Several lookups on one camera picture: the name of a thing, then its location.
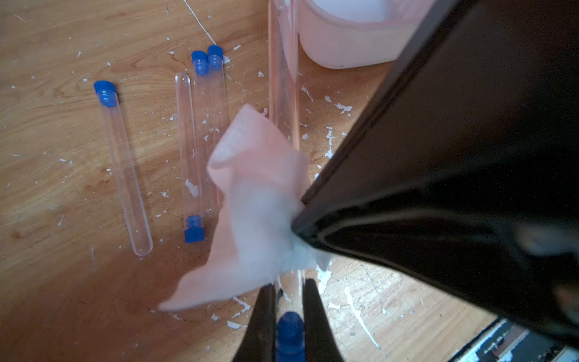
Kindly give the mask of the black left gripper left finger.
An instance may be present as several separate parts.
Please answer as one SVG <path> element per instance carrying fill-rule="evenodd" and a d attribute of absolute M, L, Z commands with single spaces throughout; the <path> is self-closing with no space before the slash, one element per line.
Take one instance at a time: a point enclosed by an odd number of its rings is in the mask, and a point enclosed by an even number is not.
<path fill-rule="evenodd" d="M 259 290 L 250 323 L 233 361 L 274 361 L 276 317 L 277 290 L 269 284 Z"/>

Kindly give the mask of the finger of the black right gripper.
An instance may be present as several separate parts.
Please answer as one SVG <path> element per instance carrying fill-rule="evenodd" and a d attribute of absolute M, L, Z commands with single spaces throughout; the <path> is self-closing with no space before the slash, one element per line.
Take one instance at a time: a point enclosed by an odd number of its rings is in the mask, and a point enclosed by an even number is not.
<path fill-rule="evenodd" d="M 578 345 L 578 3 L 437 1 L 293 231 Z"/>

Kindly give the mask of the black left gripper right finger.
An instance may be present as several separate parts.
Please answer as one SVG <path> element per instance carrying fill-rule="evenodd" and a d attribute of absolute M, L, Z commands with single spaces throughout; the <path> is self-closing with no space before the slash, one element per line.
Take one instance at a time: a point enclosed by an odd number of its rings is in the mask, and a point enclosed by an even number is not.
<path fill-rule="evenodd" d="M 305 360 L 339 361 L 339 351 L 315 280 L 306 279 L 302 291 L 305 323 Z"/>

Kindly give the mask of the white wipe tissue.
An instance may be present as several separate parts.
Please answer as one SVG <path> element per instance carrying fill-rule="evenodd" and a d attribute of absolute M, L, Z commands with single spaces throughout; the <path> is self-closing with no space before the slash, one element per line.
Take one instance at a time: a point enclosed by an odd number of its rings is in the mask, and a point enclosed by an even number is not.
<path fill-rule="evenodd" d="M 159 310 L 228 300 L 290 271 L 327 269 L 330 254 L 291 229 L 310 186 L 309 162 L 267 117 L 243 106 L 207 165 L 224 196 L 207 263 L 186 273 Z"/>

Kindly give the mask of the clear test tube blue cap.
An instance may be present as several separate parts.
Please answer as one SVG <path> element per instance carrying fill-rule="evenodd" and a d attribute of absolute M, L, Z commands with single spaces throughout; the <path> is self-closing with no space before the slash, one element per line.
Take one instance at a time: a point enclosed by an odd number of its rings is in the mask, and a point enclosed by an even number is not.
<path fill-rule="evenodd" d="M 268 3 L 269 116 L 295 148 L 299 148 L 298 5 L 295 1 Z M 277 323 L 277 361 L 305 360 L 302 320 L 302 272 L 292 270 L 277 280 L 280 300 Z"/>

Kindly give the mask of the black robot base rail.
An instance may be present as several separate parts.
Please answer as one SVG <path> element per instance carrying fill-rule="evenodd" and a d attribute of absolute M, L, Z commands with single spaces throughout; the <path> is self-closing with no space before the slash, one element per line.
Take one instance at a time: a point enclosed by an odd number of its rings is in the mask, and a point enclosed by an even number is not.
<path fill-rule="evenodd" d="M 451 361 L 577 361 L 578 350 L 497 318 L 475 336 Z"/>

